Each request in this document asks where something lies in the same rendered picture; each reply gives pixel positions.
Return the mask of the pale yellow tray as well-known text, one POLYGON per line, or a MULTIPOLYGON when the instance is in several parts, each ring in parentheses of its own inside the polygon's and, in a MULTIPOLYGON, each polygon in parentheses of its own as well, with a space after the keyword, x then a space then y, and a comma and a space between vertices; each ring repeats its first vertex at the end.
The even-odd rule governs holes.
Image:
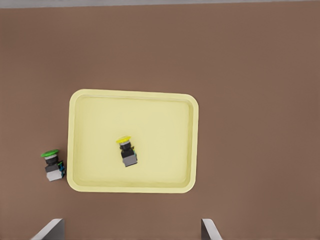
POLYGON ((188 94, 81 89, 69 101, 67 182, 78 192, 183 194, 196 181, 199 105, 188 94), (131 136, 125 167, 117 139, 131 136))

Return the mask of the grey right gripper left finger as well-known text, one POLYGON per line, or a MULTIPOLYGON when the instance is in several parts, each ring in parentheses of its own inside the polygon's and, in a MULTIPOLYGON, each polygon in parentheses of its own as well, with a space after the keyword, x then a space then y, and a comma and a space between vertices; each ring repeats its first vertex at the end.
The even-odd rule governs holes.
POLYGON ((63 218, 51 220, 31 240, 65 240, 65 220, 63 218))

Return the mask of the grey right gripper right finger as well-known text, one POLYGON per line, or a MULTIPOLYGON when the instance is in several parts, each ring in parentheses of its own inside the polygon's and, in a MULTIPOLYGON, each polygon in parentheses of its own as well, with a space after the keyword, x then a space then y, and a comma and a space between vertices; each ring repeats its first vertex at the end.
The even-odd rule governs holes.
POLYGON ((201 219, 201 240, 223 240, 212 219, 201 219))

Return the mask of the yellow push-button switch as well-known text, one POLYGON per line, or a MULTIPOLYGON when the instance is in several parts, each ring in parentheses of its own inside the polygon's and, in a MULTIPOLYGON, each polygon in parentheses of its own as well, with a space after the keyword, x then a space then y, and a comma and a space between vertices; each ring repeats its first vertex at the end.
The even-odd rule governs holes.
POLYGON ((116 140, 121 150, 122 162, 125 167, 129 167, 138 163, 137 154, 134 146, 130 142, 131 136, 123 136, 116 140))

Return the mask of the green push-button switch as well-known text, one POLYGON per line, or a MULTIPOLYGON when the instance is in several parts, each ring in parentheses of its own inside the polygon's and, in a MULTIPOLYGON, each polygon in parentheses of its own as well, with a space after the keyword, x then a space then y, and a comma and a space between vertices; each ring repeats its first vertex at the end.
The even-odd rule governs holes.
POLYGON ((64 162, 59 160, 58 153, 58 149, 53 149, 41 154, 46 162, 45 172, 50 182, 63 179, 66 175, 64 162))

